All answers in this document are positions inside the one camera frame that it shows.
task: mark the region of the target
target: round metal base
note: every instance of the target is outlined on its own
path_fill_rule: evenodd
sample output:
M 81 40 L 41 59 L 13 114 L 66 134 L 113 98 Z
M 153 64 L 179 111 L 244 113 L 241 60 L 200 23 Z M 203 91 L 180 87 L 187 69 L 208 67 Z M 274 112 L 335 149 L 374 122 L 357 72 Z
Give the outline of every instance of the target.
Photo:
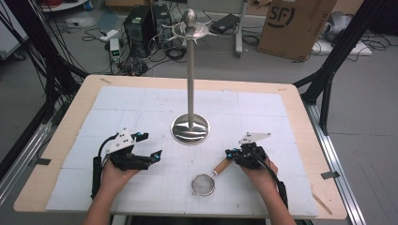
M 182 114 L 175 119 L 171 127 L 172 135 L 179 143 L 195 145 L 205 141 L 210 133 L 210 124 L 199 114 L 193 115 L 193 126 L 189 127 L 187 114 Z

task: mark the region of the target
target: sf logo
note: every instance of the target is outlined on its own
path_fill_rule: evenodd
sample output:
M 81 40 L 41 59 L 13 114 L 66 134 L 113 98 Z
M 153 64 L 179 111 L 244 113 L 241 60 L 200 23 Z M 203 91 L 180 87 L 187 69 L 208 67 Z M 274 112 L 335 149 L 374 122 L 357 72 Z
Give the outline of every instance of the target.
M 273 28 L 284 28 L 295 17 L 295 9 L 292 7 L 272 7 L 268 17 L 268 25 Z

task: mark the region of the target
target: wooden handle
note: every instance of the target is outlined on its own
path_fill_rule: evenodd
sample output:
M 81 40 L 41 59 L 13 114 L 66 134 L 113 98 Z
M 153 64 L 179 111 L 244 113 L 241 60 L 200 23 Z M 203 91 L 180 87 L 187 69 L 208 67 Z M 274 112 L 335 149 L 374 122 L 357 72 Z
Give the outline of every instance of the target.
M 216 166 L 216 168 L 214 168 L 213 173 L 215 175 L 219 175 L 220 173 L 222 173 L 223 170 L 225 170 L 225 168 L 229 166 L 229 164 L 231 164 L 231 162 L 232 160 L 225 158 L 219 163 L 219 165 Z

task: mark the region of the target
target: forearm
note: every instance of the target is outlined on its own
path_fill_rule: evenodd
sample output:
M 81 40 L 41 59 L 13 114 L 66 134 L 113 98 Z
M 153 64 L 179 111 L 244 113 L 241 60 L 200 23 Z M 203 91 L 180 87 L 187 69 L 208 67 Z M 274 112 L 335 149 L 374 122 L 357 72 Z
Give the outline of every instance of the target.
M 259 189 L 259 193 L 266 204 L 272 225 L 296 225 L 276 187 L 262 187 Z
M 115 199 L 114 194 L 99 191 L 94 201 L 88 209 L 84 220 L 84 225 L 107 225 L 109 224 L 112 203 Z

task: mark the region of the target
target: person's right hand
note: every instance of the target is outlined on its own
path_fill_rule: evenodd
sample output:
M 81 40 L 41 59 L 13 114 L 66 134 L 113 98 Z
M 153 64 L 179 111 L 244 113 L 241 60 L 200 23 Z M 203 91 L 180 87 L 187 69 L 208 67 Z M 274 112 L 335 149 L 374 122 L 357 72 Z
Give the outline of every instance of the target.
M 269 158 L 266 159 L 265 163 L 267 163 L 267 165 L 275 172 L 275 174 L 278 173 L 278 167 L 271 160 L 269 160 Z M 240 168 L 249 176 L 257 190 L 270 188 L 276 189 L 275 181 L 267 169 L 261 168 L 259 170 L 251 170 L 245 167 Z

